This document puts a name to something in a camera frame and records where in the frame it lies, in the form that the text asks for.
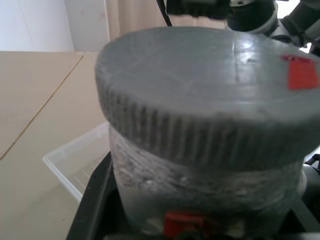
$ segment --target gray cylindrical object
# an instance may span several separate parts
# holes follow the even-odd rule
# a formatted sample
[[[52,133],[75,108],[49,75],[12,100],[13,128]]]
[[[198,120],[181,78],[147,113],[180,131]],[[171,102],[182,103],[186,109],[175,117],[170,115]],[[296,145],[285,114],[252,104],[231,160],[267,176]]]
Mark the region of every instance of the gray cylindrical object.
[[[320,91],[289,90],[298,49],[264,36],[154,28],[106,45],[96,65],[114,174],[131,224],[211,215],[235,237],[273,235],[319,145]]]

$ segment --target clear plastic bin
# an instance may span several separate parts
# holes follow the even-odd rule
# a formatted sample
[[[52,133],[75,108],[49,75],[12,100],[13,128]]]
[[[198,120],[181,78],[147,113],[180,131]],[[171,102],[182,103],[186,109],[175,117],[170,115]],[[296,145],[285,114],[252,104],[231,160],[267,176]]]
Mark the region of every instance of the clear plastic bin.
[[[80,203],[91,174],[109,151],[109,123],[105,122],[42,159]]]

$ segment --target white wall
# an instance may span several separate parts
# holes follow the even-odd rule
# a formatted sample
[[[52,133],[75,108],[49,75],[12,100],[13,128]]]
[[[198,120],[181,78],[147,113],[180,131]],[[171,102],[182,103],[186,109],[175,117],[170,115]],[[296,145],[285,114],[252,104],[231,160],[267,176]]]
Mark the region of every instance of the white wall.
[[[285,16],[289,15],[295,7],[299,4],[300,0],[290,0],[290,1],[278,1],[278,18],[282,19]]]
[[[0,0],[0,51],[73,51],[64,0]]]
[[[74,49],[100,51],[109,42],[105,0],[65,0],[65,6]]]

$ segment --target beige table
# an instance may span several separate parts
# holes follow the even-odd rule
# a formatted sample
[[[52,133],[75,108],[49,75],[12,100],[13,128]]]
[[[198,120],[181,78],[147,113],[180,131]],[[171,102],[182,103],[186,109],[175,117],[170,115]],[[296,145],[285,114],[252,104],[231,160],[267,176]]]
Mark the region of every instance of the beige table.
[[[78,203],[42,161],[105,121],[94,77],[97,54],[72,54],[81,57],[76,67],[42,99],[42,109],[0,161],[1,240],[64,239],[76,213]]]
[[[81,52],[0,52],[0,159],[82,56]]]

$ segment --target red tape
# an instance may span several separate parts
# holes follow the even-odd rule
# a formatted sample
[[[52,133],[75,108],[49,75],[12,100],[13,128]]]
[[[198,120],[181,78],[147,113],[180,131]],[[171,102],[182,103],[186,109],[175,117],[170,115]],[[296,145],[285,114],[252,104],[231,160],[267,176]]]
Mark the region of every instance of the red tape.
[[[213,219],[197,213],[167,212],[164,235],[174,239],[183,232],[199,232],[205,237],[218,234],[220,225]]]
[[[312,59],[293,55],[283,56],[290,62],[288,88],[290,90],[313,89],[319,87],[316,64]]]

